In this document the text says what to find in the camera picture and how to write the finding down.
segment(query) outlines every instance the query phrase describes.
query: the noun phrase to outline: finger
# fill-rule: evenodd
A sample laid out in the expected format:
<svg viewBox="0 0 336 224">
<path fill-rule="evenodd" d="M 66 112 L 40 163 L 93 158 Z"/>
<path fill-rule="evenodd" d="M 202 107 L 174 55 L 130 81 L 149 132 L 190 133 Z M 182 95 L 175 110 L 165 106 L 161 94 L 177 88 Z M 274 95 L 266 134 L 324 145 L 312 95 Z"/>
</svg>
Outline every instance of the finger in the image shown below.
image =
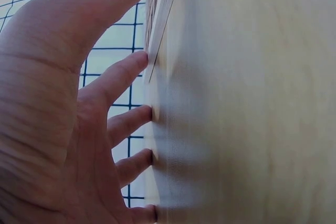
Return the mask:
<svg viewBox="0 0 336 224">
<path fill-rule="evenodd" d="M 152 165 L 152 151 L 144 149 L 132 157 L 118 161 L 115 165 L 119 176 L 120 188 L 123 188 Z"/>
<path fill-rule="evenodd" d="M 107 109 L 132 84 L 148 64 L 147 54 L 139 51 L 113 64 L 98 79 L 81 89 L 78 97 L 91 97 Z"/>
<path fill-rule="evenodd" d="M 13 26 L 15 22 L 11 32 L 16 38 L 22 36 L 28 49 L 33 47 L 41 57 L 46 49 L 40 47 L 47 46 L 58 50 L 58 54 L 48 55 L 49 60 L 66 64 L 63 67 L 80 67 L 103 32 L 138 1 L 32 0 L 13 19 L 17 25 L 20 22 L 20 32 Z M 37 40 L 38 44 L 29 42 L 26 39 L 29 35 L 29 40 Z"/>
<path fill-rule="evenodd" d="M 110 118 L 107 122 L 107 134 L 111 148 L 116 147 L 122 140 L 151 120 L 152 109 L 146 105 Z"/>
<path fill-rule="evenodd" d="M 153 205 L 131 208 L 134 224 L 153 224 L 157 222 L 156 208 Z"/>
</svg>

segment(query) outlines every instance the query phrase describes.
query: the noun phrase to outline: skin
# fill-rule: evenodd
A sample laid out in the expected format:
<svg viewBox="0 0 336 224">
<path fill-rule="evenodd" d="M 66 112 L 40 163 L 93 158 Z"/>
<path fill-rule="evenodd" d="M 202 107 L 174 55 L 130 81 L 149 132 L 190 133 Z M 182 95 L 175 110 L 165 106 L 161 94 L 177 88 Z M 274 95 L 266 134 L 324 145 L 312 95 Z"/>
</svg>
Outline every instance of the skin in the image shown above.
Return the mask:
<svg viewBox="0 0 336 224">
<path fill-rule="evenodd" d="M 78 91 L 98 38 L 139 0 L 32 0 L 0 35 L 0 219 L 3 223 L 147 224 L 121 188 L 152 152 L 113 161 L 111 149 L 151 120 L 141 106 L 107 120 L 147 66 L 137 52 Z"/>
</svg>

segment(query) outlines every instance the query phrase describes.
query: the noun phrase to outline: wooden board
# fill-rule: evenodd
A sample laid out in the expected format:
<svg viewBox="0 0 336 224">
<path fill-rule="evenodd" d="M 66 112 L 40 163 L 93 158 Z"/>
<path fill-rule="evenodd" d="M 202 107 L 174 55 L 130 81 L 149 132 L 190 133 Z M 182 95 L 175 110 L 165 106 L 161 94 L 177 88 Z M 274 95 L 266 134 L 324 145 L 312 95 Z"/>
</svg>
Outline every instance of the wooden board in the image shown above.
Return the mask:
<svg viewBox="0 0 336 224">
<path fill-rule="evenodd" d="M 149 64 L 144 74 L 144 81 L 149 82 L 156 57 L 159 52 L 161 39 L 164 33 L 165 25 L 168 19 L 170 8 L 173 4 L 173 0 L 148 0 L 148 6 L 153 6 L 152 9 L 148 9 L 148 15 L 154 17 L 152 20 L 148 20 L 146 25 L 146 39 L 145 49 L 148 52 Z"/>
<path fill-rule="evenodd" d="M 335 16 L 174 0 L 148 84 L 159 223 L 336 223 Z"/>
</svg>

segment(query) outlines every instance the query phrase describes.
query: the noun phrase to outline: wire mesh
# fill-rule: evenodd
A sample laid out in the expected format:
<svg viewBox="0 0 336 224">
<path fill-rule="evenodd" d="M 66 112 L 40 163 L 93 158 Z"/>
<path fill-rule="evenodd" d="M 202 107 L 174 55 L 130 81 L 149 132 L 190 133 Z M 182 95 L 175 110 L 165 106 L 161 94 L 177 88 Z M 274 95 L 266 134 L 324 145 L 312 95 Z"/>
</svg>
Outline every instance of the wire mesh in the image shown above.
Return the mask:
<svg viewBox="0 0 336 224">
<path fill-rule="evenodd" d="M 11 17 L 30 0 L 0 0 L 0 32 Z M 116 24 L 111 26 L 97 41 L 84 62 L 79 88 L 99 77 L 111 64 L 132 52 L 142 50 L 144 44 L 145 0 L 133 6 Z M 119 97 L 108 113 L 108 117 L 124 113 L 143 103 L 142 74 L 131 87 Z M 130 157 L 144 147 L 143 131 L 137 130 L 112 150 L 114 161 Z M 128 207 L 144 206 L 144 178 L 139 176 L 133 183 L 122 188 Z"/>
</svg>

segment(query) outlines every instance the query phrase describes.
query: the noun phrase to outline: wood grain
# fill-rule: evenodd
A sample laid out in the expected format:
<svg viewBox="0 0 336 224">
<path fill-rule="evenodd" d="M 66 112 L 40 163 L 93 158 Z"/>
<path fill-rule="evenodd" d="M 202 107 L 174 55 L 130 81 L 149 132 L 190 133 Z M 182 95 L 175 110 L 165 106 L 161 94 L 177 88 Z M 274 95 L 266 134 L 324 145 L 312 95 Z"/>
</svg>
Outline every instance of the wood grain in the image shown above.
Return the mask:
<svg viewBox="0 0 336 224">
<path fill-rule="evenodd" d="M 174 0 L 148 85 L 159 223 L 336 223 L 335 16 Z"/>
</svg>

